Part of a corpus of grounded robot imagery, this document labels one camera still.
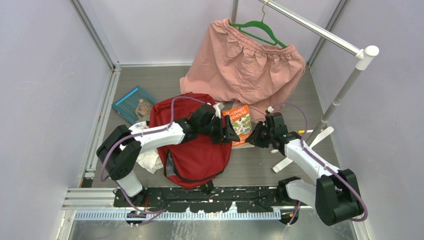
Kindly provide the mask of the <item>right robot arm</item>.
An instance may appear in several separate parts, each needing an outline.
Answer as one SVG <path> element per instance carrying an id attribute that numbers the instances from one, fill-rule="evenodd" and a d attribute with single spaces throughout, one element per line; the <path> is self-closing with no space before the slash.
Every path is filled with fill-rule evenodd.
<path id="1" fill-rule="evenodd" d="M 256 125 L 246 142 L 259 148 L 272 146 L 315 182 L 309 184 L 299 177 L 283 180 L 283 188 L 277 192 L 281 204 L 288 206 L 294 201 L 304 203 L 314 208 L 327 226 L 367 218 L 368 210 L 353 171 L 341 170 L 314 152 L 301 135 L 288 130 L 280 112 L 266 114 L 265 121 Z"/>

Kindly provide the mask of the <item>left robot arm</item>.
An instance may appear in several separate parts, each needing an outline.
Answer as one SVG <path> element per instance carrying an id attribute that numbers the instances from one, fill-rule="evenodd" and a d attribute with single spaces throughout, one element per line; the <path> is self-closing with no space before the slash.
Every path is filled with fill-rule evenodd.
<path id="1" fill-rule="evenodd" d="M 203 103 L 185 118 L 171 118 L 170 123 L 146 130 L 131 131 L 119 125 L 96 150 L 102 162 L 101 174 L 117 182 L 126 200 L 141 206 L 146 200 L 144 186 L 134 173 L 139 154 L 164 146 L 180 145 L 206 136 L 210 144 L 239 142 L 229 115 L 222 115 L 219 104 Z"/>

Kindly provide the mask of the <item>red backpack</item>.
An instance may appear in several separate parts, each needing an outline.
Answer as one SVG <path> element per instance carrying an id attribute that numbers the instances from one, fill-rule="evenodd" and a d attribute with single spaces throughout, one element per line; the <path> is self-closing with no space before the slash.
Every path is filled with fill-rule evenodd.
<path id="1" fill-rule="evenodd" d="M 216 103 L 204 93 L 185 93 L 182 96 L 174 101 L 174 105 L 172 98 L 153 105 L 149 127 L 168 125 L 172 113 L 174 119 L 178 120 L 195 112 L 203 102 Z M 209 136 L 203 134 L 192 141 L 157 148 L 164 176 L 185 189 L 199 187 L 220 175 L 230 161 L 231 151 L 231 143 L 213 143 Z"/>

